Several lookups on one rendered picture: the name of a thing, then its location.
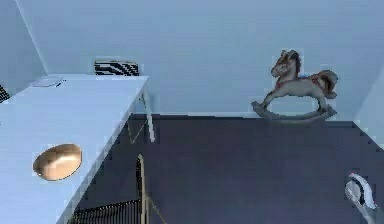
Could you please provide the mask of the white dining table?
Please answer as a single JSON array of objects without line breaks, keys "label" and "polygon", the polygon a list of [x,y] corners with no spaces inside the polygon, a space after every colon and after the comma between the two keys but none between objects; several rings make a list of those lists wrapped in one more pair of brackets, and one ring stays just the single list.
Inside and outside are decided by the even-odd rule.
[{"label": "white dining table", "polygon": [[[0,224],[67,224],[139,98],[146,76],[65,74],[59,86],[30,86],[0,104]],[[33,171],[45,150],[75,144],[82,163],[46,181]]]}]

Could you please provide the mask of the black white striped chair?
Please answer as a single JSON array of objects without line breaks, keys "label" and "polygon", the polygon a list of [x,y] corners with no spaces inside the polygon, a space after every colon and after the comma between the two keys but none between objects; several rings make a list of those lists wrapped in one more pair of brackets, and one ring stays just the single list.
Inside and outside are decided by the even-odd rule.
[{"label": "black white striped chair", "polygon": [[4,87],[0,84],[0,103],[8,100],[10,98],[9,93],[4,89]]},{"label": "black white striped chair", "polygon": [[136,62],[124,60],[95,60],[96,75],[139,76],[139,65]]}]

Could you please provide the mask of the brown rocking horse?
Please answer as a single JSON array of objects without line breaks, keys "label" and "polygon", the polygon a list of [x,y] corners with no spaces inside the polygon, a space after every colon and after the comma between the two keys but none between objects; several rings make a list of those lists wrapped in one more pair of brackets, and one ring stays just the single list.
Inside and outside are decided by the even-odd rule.
[{"label": "brown rocking horse", "polygon": [[[337,93],[334,88],[338,76],[331,70],[322,70],[309,76],[300,76],[301,58],[297,51],[283,49],[275,65],[271,68],[271,75],[276,78],[274,88],[265,96],[261,103],[251,103],[254,112],[269,121],[286,123],[308,123],[325,121],[337,114],[329,105],[327,99],[335,99]],[[298,115],[283,115],[268,109],[270,103],[281,97],[311,97],[317,100],[318,108],[312,112]]]}]

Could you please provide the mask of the brown oval potato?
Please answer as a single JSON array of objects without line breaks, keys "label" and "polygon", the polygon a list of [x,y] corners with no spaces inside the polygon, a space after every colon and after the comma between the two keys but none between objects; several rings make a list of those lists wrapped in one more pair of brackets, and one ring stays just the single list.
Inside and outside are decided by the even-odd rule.
[{"label": "brown oval potato", "polygon": [[42,179],[59,181],[73,175],[82,164],[82,149],[76,144],[59,144],[39,154],[32,170]]}]

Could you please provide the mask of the white flat plate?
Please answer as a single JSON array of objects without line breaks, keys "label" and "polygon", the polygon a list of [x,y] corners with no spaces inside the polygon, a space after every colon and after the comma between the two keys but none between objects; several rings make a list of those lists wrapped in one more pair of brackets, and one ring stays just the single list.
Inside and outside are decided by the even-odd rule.
[{"label": "white flat plate", "polygon": [[50,87],[56,86],[64,80],[60,76],[45,76],[31,83],[32,87]]}]

